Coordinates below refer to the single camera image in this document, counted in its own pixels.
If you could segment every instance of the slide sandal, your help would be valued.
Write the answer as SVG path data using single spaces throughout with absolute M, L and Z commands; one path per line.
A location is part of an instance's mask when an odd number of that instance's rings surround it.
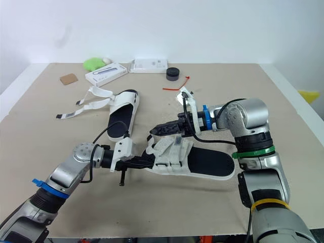
M 92 93 L 94 96 L 105 98 L 100 101 L 90 102 L 87 105 L 84 105 L 79 110 L 76 110 L 72 113 L 67 114 L 58 114 L 56 115 L 57 119 L 67 119 L 72 118 L 76 115 L 81 114 L 85 110 L 100 109 L 106 105 L 110 105 L 110 116 L 108 126 L 121 121 L 126 124 L 128 127 L 128 132 L 131 135 L 134 118 L 136 110 L 140 101 L 139 95 L 136 90 L 125 90 L 120 92 L 117 95 L 114 95 L 112 91 L 104 90 L 96 86 L 92 86 L 87 91 L 85 97 L 76 102 L 76 105 L 83 105 L 86 97 L 89 93 Z M 113 126 L 113 128 L 107 131 L 108 137 L 111 141 L 117 142 L 123 138 L 126 128 L 123 124 L 118 123 Z
M 143 155 L 154 154 L 154 166 L 146 169 L 160 175 L 180 175 L 228 180 L 235 173 L 235 164 L 227 153 L 196 148 L 193 142 L 181 136 L 166 136 L 154 144 L 148 137 Z
M 136 90 L 125 90 L 116 95 L 113 104 L 110 105 L 108 126 L 117 121 L 124 122 L 131 134 L 139 102 L 140 97 Z M 123 139 L 125 129 L 123 124 L 117 123 L 107 131 L 107 135 L 111 141 L 117 142 Z

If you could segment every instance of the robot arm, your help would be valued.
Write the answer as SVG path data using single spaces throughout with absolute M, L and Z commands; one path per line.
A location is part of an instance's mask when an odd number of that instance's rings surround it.
M 192 93 L 185 88 L 177 98 L 195 106 Z M 242 204 L 251 209 L 254 242 L 316 242 L 303 220 L 289 209 L 290 189 L 273 146 L 266 105 L 259 99 L 238 99 L 195 111 L 180 113 L 178 120 L 157 125 L 150 132 L 188 137 L 228 129 L 237 147 L 232 156 L 243 169 L 238 187 Z
M 1 225 L 0 241 L 12 243 L 43 243 L 58 210 L 80 183 L 92 180 L 92 168 L 113 168 L 122 171 L 120 185 L 124 185 L 127 168 L 152 168 L 154 159 L 134 155 L 132 140 L 125 137 L 115 150 L 107 145 L 82 143 L 61 163 L 45 182 L 34 179 L 40 187 L 36 194 L 17 208 Z M 83 181 L 90 170 L 90 180 Z

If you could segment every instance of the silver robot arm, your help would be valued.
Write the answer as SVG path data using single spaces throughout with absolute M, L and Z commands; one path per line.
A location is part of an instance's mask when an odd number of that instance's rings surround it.
M 242 203 L 251 208 L 253 241 L 316 242 L 303 220 L 289 209 L 290 189 L 269 132 L 268 109 L 259 99 L 209 108 L 213 130 L 229 129 L 235 138 Z
M 39 190 L 17 208 L 0 225 L 0 242 L 43 243 L 58 210 L 80 183 L 92 181 L 93 168 L 110 168 L 121 171 L 119 185 L 124 186 L 127 168 L 152 168 L 154 158 L 144 154 L 136 156 L 135 144 L 126 135 L 116 145 L 110 146 L 82 143 L 74 148 L 72 155 L 61 163 L 45 182 L 34 179 Z M 83 181 L 90 170 L 90 179 Z
M 104 152 L 104 148 L 98 145 L 82 143 L 45 182 L 34 179 L 39 190 L 0 225 L 0 240 L 43 242 L 49 233 L 46 226 L 53 222 L 60 207 L 82 182 L 90 164 L 95 168 L 100 167 Z

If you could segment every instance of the black cable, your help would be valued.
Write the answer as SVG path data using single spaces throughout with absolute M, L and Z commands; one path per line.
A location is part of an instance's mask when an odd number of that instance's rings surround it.
M 95 152 L 96 152 L 96 148 L 99 146 L 99 144 L 96 144 L 94 147 L 93 147 L 93 150 L 92 150 L 92 153 L 91 153 L 91 156 L 90 156 L 90 172 L 89 172 L 89 180 L 88 181 L 81 181 L 80 183 L 90 183 L 92 182 L 92 170 L 93 170 L 93 156 L 95 155 Z
M 104 132 L 106 132 L 107 130 L 109 130 L 110 128 L 112 128 L 113 126 L 115 126 L 116 124 L 123 124 L 123 126 L 126 128 L 126 132 L 128 132 L 128 127 L 127 125 L 125 124 L 125 122 L 121 121 L 121 120 L 118 120 L 116 122 L 114 122 L 113 124 L 109 125 L 105 130 L 103 130 L 97 137 L 96 139 L 92 142 L 92 143 L 96 143 L 97 140 L 102 136 L 102 134 L 104 134 Z
M 116 124 L 123 124 L 123 126 L 126 128 L 126 132 L 125 133 L 128 133 L 128 127 L 127 125 L 125 124 L 125 122 L 121 121 L 121 120 L 118 120 L 116 122 L 114 122 L 113 124 L 109 125 L 107 128 L 105 128 L 97 137 L 96 139 L 93 141 L 93 143 L 96 143 L 97 140 L 102 136 L 102 134 L 104 134 L 104 132 L 108 131 L 110 128 L 112 128 L 113 126 L 115 126 Z M 92 173 L 92 170 L 93 170 L 93 157 L 95 155 L 95 151 L 96 151 L 96 148 L 99 146 L 99 144 L 96 144 L 92 150 L 92 153 L 91 153 L 91 156 L 90 156 L 90 171 L 89 171 L 89 180 L 88 181 L 81 181 L 80 183 L 90 183 L 92 182 L 92 178 L 93 178 L 93 173 Z
M 250 233 L 251 233 L 251 224 L 252 224 L 252 212 L 250 210 L 250 216 L 249 216 L 249 225 L 248 225 L 248 231 L 247 231 L 247 237 L 244 240 L 244 243 L 248 243 L 250 239 Z
M 232 102 L 235 102 L 235 101 L 240 101 L 240 100 L 246 100 L 245 98 L 240 98 L 240 99 L 235 99 L 235 100 L 231 100 L 231 101 L 228 101 L 225 105 L 222 106 L 222 108 L 218 111 L 218 114 L 216 115 L 215 117 L 215 121 L 217 121 L 217 119 L 221 116 L 221 113 L 223 112 L 223 110 L 225 110 L 225 108 Z
M 189 119 L 189 115 L 188 115 L 188 111 L 187 111 L 187 107 L 186 107 L 186 98 L 183 97 L 182 101 L 183 101 L 183 112 L 184 112 L 184 115 L 186 117 L 189 129 L 190 129 L 190 131 L 192 133 L 192 136 L 195 138 L 195 140 L 197 140 L 199 142 L 202 142 L 202 143 L 227 143 L 227 144 L 235 145 L 235 142 L 231 142 L 231 141 L 226 141 L 226 140 L 204 140 L 204 139 L 201 139 L 201 138 L 197 137 L 196 134 L 195 134 L 195 131 L 193 130 L 193 128 L 191 126 L 191 123 L 190 123 L 190 119 Z

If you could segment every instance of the green ring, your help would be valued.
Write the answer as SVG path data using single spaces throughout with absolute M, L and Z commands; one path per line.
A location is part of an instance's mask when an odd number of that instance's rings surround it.
M 274 152 L 274 151 L 275 151 L 275 148 L 274 148 L 274 145 L 272 145 L 269 148 L 264 148 L 264 149 L 251 151 L 251 152 L 243 152 L 243 153 L 235 152 L 235 153 L 232 154 L 232 157 L 233 158 L 254 157 L 254 156 L 259 156 L 259 155 L 264 155 L 264 154 L 267 154 L 267 153 L 271 153 L 271 152 Z

